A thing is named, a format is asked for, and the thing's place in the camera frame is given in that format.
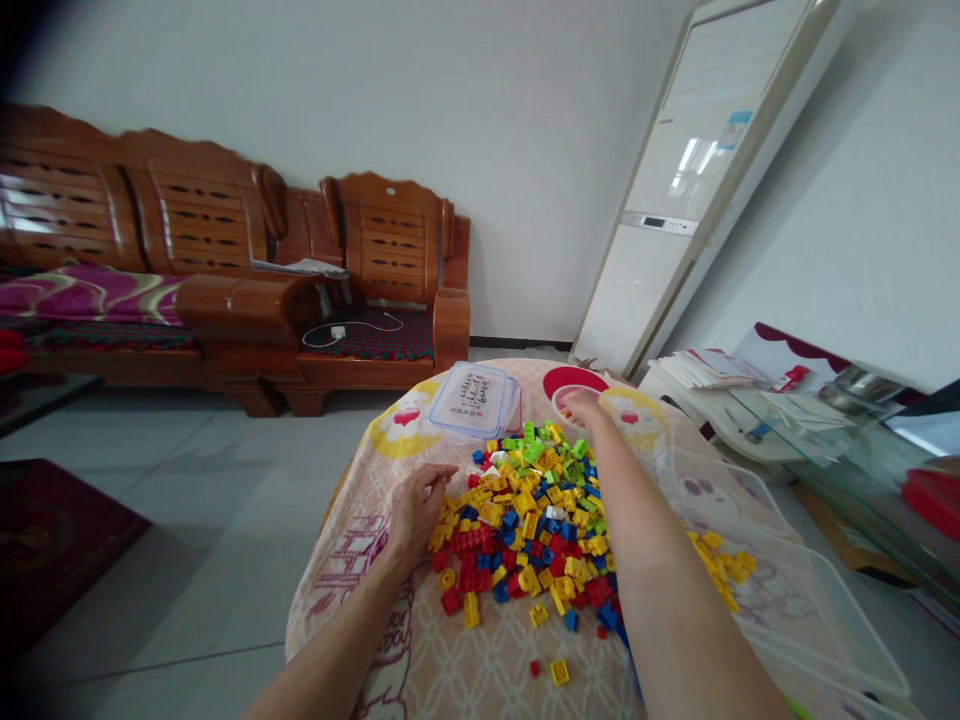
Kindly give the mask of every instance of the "dark red rug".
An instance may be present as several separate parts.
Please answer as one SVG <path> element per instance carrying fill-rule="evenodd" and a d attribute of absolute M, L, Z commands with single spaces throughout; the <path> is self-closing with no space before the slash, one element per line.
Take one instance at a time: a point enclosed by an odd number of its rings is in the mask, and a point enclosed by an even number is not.
<path fill-rule="evenodd" d="M 0 463 L 0 632 L 16 661 L 151 523 L 46 460 Z"/>

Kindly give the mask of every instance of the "white wall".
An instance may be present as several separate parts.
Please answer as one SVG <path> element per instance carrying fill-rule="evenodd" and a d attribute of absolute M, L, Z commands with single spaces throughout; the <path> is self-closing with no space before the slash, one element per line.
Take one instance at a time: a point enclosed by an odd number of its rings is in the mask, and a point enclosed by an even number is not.
<path fill-rule="evenodd" d="M 960 376 L 960 5 L 864 5 L 664 353 L 762 321 L 922 389 Z"/>
<path fill-rule="evenodd" d="M 573 340 L 694 0 L 101 0 L 14 99 L 291 184 L 374 170 L 473 221 L 475 335 Z"/>

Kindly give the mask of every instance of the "wooden sofa leg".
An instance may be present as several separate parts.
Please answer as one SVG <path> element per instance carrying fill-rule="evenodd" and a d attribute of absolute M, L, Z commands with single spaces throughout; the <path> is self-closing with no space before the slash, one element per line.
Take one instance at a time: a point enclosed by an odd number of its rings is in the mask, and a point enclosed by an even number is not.
<path fill-rule="evenodd" d="M 217 388 L 224 396 L 242 407 L 249 417 L 280 417 L 285 403 L 283 395 L 262 378 L 250 384 L 228 384 Z"/>
<path fill-rule="evenodd" d="M 320 417 L 330 396 L 329 390 L 284 390 L 287 404 L 297 417 Z"/>

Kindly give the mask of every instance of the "pile of building blocks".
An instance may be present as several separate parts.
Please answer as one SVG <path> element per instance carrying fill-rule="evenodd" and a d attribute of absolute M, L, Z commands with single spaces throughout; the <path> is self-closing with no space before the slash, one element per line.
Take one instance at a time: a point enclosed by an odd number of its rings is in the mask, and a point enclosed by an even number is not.
<path fill-rule="evenodd" d="M 447 615 L 462 606 L 469 630 L 480 623 L 483 593 L 491 592 L 500 604 L 549 593 L 570 632 L 577 632 L 579 614 L 589 605 L 600 623 L 597 637 L 615 632 L 629 650 L 616 560 L 587 441 L 570 445 L 558 425 L 544 422 L 537 428 L 527 422 L 522 435 L 491 440 L 474 453 L 473 462 L 467 492 L 444 497 L 427 546 Z M 745 580 L 756 561 L 746 553 L 714 554 L 723 542 L 716 533 L 688 535 L 727 606 L 738 611 L 728 581 Z M 453 558 L 459 560 L 459 582 L 451 575 Z M 534 628 L 549 619 L 549 605 L 530 608 Z M 570 680 L 564 660 L 551 663 L 550 670 L 557 686 Z M 531 663 L 530 672 L 537 677 L 539 664 Z"/>

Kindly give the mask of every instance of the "wooden sofa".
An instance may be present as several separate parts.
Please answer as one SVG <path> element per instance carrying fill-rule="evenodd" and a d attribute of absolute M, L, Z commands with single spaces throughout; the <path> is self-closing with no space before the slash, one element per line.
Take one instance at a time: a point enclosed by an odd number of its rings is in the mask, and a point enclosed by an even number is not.
<path fill-rule="evenodd" d="M 0 264 L 187 276 L 176 304 L 186 328 L 0 317 L 26 336 L 28 370 L 204 388 L 268 417 L 284 402 L 318 415 L 334 390 L 405 389 L 467 358 L 470 223 L 432 191 L 372 173 L 290 188 L 214 143 L 155 130 L 112 137 L 50 108 L 7 106 L 3 121 Z M 352 305 L 338 283 L 251 266 L 302 258 L 345 265 Z M 324 283 L 346 316 L 322 317 Z M 376 347 L 358 346 L 357 325 L 349 343 L 303 342 L 321 323 L 380 312 L 380 301 L 413 305 L 390 310 L 406 320 L 389 334 L 400 345 L 371 329 Z"/>
<path fill-rule="evenodd" d="M 335 208 L 322 191 L 287 188 L 270 167 L 214 143 L 154 130 L 111 137 L 50 108 L 7 106 L 0 141 L 8 270 L 80 261 L 189 276 L 176 306 L 186 328 L 0 318 L 26 336 L 28 370 L 198 387 L 251 416 L 282 412 L 282 396 L 259 372 L 271 346 L 294 341 L 273 316 L 312 317 L 319 295 L 315 283 L 251 262 L 342 264 Z"/>

